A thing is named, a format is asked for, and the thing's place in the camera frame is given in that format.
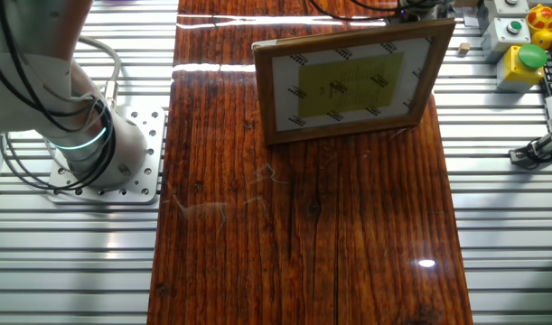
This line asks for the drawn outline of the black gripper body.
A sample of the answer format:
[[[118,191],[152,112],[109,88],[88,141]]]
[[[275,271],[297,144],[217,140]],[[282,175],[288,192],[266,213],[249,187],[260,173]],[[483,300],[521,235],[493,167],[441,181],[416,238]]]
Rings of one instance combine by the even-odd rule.
[[[447,18],[454,10],[453,0],[398,0],[397,21],[432,21]]]

